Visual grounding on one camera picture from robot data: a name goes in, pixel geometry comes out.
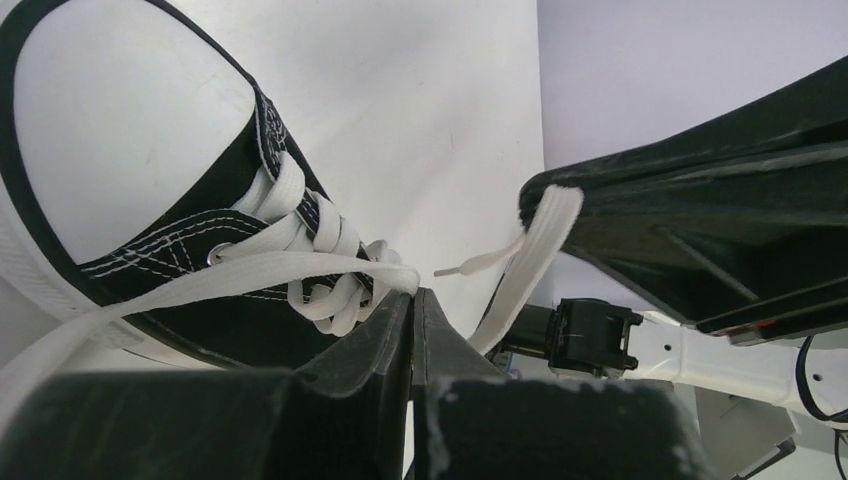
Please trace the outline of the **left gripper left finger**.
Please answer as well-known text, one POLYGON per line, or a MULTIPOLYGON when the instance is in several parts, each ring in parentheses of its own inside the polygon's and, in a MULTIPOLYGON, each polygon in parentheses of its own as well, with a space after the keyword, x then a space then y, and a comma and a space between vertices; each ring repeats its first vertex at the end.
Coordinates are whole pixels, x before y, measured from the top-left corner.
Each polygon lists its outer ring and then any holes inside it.
POLYGON ((5 479, 398 479, 411 297, 297 370, 59 376, 1 441, 5 479))

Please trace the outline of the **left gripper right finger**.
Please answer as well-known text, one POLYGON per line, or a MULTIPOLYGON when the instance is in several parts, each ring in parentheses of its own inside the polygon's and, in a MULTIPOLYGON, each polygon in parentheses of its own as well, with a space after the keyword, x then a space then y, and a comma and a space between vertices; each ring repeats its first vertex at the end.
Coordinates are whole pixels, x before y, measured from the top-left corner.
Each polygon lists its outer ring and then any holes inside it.
POLYGON ((450 325, 433 291, 412 306, 418 479, 712 479, 688 410, 641 381, 517 380, 450 325))

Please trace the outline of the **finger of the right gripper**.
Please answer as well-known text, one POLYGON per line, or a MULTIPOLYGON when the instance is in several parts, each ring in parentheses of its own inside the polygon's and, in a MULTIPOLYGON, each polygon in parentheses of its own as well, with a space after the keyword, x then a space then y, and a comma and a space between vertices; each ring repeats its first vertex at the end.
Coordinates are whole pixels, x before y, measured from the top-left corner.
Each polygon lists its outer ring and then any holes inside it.
POLYGON ((539 173, 584 195, 563 251, 738 345, 847 325, 847 62, 665 140, 539 173))

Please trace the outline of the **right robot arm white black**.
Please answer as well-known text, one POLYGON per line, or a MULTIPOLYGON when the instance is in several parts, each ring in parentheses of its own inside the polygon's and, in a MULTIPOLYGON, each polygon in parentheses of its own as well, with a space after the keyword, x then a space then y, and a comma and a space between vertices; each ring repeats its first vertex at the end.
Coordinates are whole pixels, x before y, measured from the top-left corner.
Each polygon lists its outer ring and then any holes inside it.
POLYGON ((667 139, 541 172, 527 249, 583 260, 665 316, 624 377, 847 424, 847 62, 667 139))

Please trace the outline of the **white shoelace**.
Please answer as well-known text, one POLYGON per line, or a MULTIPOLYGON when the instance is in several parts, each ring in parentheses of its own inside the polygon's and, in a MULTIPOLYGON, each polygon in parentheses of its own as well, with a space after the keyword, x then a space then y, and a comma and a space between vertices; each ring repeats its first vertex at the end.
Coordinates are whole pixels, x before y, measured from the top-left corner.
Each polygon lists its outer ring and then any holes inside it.
MULTIPOLYGON (((92 334, 131 314, 242 296, 283 286, 286 300, 324 335, 342 337, 393 291, 414 293, 419 273, 382 240, 363 245, 358 232, 325 196, 310 190, 288 154, 257 210, 269 223, 243 241, 213 250, 212 264, 125 302, 65 322, 15 357, 1 372, 1 421, 11 422, 26 398, 92 334)), ((507 261, 488 312, 469 338, 480 354, 492 350, 516 321, 582 210, 584 192, 553 185, 531 224, 510 246, 453 268, 470 276, 507 261)))

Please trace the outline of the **black white canvas sneaker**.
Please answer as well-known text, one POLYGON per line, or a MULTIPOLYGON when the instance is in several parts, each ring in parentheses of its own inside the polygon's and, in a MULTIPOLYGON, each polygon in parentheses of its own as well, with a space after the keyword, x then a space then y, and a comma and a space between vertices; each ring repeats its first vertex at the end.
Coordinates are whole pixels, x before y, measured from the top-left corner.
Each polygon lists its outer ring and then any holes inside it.
POLYGON ((165 1, 1 5, 1 295, 75 319, 225 262, 306 259, 279 285, 144 307, 91 339, 188 368, 297 368, 409 290, 327 198, 273 101, 165 1))

